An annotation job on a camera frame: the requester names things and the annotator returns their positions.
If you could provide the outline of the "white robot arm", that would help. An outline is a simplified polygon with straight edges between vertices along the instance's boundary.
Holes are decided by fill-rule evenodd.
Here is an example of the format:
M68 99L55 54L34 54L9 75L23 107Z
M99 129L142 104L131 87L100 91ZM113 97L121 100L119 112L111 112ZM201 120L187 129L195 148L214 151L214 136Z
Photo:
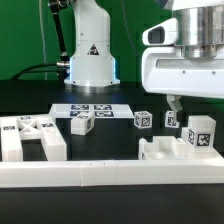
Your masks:
M142 34L141 81L165 94L174 111L182 96L224 99L224 0L156 0L172 17ZM70 0L76 51L67 84L90 90L119 82L110 54L110 17L95 0Z

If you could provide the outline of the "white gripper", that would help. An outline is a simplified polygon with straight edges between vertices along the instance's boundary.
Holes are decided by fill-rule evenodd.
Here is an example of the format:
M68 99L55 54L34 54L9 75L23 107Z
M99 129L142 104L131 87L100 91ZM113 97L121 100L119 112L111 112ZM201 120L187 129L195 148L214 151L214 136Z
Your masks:
M171 18L145 30L142 42L142 85L167 94L175 120L181 96L224 99L224 24Z

